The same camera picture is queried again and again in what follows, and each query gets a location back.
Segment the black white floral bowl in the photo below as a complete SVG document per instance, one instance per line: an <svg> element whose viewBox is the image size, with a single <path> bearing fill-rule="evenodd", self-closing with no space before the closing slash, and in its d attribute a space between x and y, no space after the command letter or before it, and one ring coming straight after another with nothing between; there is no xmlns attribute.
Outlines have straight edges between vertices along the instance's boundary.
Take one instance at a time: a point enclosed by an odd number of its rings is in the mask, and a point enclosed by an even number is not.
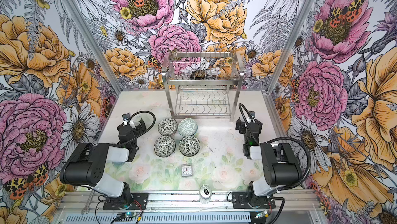
<svg viewBox="0 0 397 224"><path fill-rule="evenodd" d="M177 132L178 123L174 118L165 118L158 125L158 132L162 136L172 136Z"/></svg>

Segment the green geometric pattern bowl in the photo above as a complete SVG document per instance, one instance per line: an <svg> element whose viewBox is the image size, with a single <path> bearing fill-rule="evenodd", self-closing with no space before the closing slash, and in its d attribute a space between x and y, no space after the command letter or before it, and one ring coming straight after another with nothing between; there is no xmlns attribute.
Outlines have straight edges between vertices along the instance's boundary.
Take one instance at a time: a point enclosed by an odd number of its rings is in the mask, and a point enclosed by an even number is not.
<svg viewBox="0 0 397 224"><path fill-rule="evenodd" d="M185 118L178 125L178 133L184 137L193 136L197 129L197 122L192 118Z"/></svg>

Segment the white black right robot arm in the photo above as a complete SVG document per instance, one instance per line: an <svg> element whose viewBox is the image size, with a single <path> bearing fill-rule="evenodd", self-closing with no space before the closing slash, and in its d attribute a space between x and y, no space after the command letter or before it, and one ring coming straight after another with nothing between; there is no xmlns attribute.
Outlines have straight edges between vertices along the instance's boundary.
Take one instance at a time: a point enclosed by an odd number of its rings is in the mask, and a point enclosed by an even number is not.
<svg viewBox="0 0 397 224"><path fill-rule="evenodd" d="M303 178L303 173L289 144L288 137L259 142L263 123L255 118L255 112L243 113L236 121L236 130L244 135L243 154L250 160L262 162L263 176L251 181L240 205L252 208L272 207L271 197L282 187L291 186Z"/></svg>

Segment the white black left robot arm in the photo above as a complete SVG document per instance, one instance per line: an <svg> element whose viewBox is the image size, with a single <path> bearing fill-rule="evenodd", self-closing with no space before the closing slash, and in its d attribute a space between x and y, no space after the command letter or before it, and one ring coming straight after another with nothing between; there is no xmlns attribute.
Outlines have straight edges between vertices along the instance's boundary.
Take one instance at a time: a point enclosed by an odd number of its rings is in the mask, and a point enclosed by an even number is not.
<svg viewBox="0 0 397 224"><path fill-rule="evenodd" d="M64 184L91 188L105 196L109 210L125 210L133 202L129 185L105 173L106 163L130 163L138 151L137 139L146 132L143 119L126 119L117 127L119 142L79 144L63 166L60 180Z"/></svg>

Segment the stainless steel dish rack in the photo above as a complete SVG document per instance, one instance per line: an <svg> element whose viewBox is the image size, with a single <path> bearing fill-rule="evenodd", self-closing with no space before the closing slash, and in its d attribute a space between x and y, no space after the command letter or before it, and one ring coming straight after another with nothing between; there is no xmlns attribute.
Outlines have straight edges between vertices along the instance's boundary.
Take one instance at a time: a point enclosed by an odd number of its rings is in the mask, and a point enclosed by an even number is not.
<svg viewBox="0 0 397 224"><path fill-rule="evenodd" d="M233 121L245 77L238 52L167 52L161 68L171 116Z"/></svg>

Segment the black white patterned bowl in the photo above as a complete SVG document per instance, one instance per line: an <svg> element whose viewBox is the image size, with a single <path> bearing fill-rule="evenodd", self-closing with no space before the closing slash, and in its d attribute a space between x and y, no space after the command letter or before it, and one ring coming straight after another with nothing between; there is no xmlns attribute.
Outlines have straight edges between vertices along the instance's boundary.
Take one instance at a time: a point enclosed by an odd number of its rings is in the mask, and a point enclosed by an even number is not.
<svg viewBox="0 0 397 224"><path fill-rule="evenodd" d="M179 142L180 152L187 157L195 156L201 148L201 143L195 136L183 137Z"/></svg>

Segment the small square alarm clock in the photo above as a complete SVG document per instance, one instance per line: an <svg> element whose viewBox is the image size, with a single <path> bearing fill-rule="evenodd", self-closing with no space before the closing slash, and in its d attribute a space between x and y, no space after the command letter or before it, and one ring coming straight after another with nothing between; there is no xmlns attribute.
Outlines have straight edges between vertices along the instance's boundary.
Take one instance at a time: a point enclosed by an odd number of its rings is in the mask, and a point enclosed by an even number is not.
<svg viewBox="0 0 397 224"><path fill-rule="evenodd" d="M186 164L181 166L181 176L190 177L193 176L193 166L192 164Z"/></svg>

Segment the silver drink can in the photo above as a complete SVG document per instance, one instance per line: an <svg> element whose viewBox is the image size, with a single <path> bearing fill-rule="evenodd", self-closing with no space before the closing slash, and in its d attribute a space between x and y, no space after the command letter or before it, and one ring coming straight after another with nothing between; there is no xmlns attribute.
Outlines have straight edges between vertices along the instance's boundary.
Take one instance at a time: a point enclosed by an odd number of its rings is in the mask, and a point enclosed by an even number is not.
<svg viewBox="0 0 397 224"><path fill-rule="evenodd" d="M209 185L202 185L199 190L200 202L202 204L208 204L212 197L212 189Z"/></svg>

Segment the green circuit board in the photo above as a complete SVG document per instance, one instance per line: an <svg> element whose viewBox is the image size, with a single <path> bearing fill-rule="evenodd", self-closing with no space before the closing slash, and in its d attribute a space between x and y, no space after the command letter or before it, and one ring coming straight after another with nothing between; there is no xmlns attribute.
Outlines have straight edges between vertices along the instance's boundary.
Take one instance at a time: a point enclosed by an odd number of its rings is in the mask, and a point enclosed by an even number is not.
<svg viewBox="0 0 397 224"><path fill-rule="evenodd" d="M121 213L118 214L114 222L128 222L128 223L138 223L141 220L141 215L139 213Z"/></svg>

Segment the silver wrench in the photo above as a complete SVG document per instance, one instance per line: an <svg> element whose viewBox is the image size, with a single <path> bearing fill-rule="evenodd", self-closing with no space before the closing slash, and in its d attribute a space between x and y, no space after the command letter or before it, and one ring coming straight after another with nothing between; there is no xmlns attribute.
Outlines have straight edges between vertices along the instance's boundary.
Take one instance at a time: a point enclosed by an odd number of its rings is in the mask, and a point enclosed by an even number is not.
<svg viewBox="0 0 397 224"><path fill-rule="evenodd" d="M85 206L84 206L84 208L81 210L81 214L82 215L86 215L86 214L88 214L89 212L90 212L90 204L91 204L91 201L92 201L92 198L93 198L93 196L94 196L94 191L91 191L90 192L90 194L89 194L89 196L88 196L88 199L87 199L87 201L86 201L86 203L85 203Z"/></svg>

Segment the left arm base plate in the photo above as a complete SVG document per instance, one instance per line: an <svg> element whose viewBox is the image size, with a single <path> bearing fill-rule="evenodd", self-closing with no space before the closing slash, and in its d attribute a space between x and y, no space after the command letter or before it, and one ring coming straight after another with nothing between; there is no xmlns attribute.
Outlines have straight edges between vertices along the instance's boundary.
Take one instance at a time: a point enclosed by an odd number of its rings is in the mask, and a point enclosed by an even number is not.
<svg viewBox="0 0 397 224"><path fill-rule="evenodd" d="M105 211L124 211L124 210L145 210L148 203L149 193L131 193L131 200L126 200L123 196L110 198L107 200L103 209Z"/></svg>

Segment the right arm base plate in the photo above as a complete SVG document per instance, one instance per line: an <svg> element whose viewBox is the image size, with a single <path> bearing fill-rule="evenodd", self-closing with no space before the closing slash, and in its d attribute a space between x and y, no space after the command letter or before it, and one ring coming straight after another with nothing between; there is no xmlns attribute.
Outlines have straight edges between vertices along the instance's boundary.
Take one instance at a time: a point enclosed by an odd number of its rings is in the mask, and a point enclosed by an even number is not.
<svg viewBox="0 0 397 224"><path fill-rule="evenodd" d="M233 204L234 209L270 209L276 207L275 201L273 199L267 197L257 197L242 191L232 191L228 194L227 200Z"/></svg>

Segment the aluminium front rail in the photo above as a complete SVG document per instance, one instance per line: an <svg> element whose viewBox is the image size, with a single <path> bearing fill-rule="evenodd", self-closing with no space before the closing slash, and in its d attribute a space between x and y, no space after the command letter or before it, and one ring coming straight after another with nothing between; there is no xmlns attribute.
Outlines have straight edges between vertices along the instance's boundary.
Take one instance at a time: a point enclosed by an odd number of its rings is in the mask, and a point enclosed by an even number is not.
<svg viewBox="0 0 397 224"><path fill-rule="evenodd" d="M181 190L181 191L136 191L134 193L149 193L148 203L144 213L175 213L175 212L221 212L221 211L237 211L233 208L233 204L227 200L227 196L231 190L214 190L211 200L208 204L200 202L198 190ZM73 191L67 193L61 200L57 214L81 214L90 192ZM93 214L119 213L120 211L105 211L103 203L98 199L99 194L94 193L90 204L90 212ZM275 212L281 205L281 198L285 199L283 209L285 211L320 211L320 203L313 190L293 189L282 191L274 195L276 207L271 210Z"/></svg>

